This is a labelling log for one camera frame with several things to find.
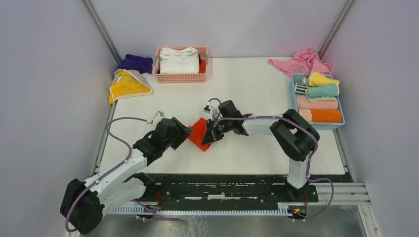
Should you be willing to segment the orange red towel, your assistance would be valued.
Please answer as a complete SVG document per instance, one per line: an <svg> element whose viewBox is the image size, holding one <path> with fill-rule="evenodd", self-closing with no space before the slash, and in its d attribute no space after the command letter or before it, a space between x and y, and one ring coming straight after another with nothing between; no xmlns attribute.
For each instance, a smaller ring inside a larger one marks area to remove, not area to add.
<svg viewBox="0 0 419 237"><path fill-rule="evenodd" d="M211 144L202 145L206 130L207 122L204 118L198 119L196 123L188 127L192 130L192 133L189 135L188 139L197 146L202 152L205 152Z"/></svg>

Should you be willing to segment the yellow green teal towel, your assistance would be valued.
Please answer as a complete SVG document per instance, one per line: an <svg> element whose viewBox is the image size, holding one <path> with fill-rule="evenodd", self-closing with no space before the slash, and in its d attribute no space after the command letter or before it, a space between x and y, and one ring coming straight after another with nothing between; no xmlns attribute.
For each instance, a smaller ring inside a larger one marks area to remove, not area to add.
<svg viewBox="0 0 419 237"><path fill-rule="evenodd" d="M305 90L305 96L310 102L333 101L337 99L339 93L339 86L334 83L317 87L310 87Z"/></svg>

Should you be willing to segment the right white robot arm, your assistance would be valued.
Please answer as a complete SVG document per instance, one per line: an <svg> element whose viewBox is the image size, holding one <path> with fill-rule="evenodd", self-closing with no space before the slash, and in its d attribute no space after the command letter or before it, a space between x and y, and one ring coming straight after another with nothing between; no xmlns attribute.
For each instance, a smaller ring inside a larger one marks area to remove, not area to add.
<svg viewBox="0 0 419 237"><path fill-rule="evenodd" d="M207 102L204 110L210 118L199 122L201 128L196 145L207 147L223 139L230 131L243 136L273 136L290 159L286 197L299 201L305 196L309 160L318 148L320 135L296 110L288 109L282 115L255 116L242 114L231 100L220 103L216 108Z"/></svg>

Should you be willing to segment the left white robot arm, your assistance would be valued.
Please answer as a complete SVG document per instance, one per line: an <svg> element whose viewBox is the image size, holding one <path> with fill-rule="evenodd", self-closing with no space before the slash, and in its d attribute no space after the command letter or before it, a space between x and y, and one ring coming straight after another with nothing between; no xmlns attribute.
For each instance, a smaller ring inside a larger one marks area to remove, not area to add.
<svg viewBox="0 0 419 237"><path fill-rule="evenodd" d="M83 181L75 178L67 185L60 206L67 232L88 234L118 206L138 198L149 201L155 196L153 182L134 174L161 158L167 149L176 150L192 129L176 118L155 116L150 124L153 130L133 145L109 132L109 136L128 147L128 153L104 171Z"/></svg>

